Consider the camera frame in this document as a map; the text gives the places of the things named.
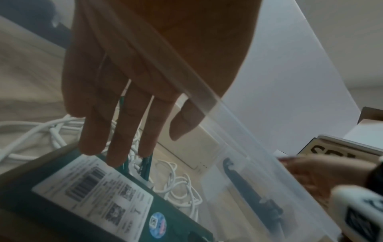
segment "blue sticker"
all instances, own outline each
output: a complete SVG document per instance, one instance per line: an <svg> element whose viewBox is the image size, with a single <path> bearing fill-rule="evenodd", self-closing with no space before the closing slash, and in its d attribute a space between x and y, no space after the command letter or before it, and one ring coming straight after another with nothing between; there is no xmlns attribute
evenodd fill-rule
<svg viewBox="0 0 383 242"><path fill-rule="evenodd" d="M152 236L156 239L164 236L166 233L166 219L162 213L156 212L150 217L149 230Z"/></svg>

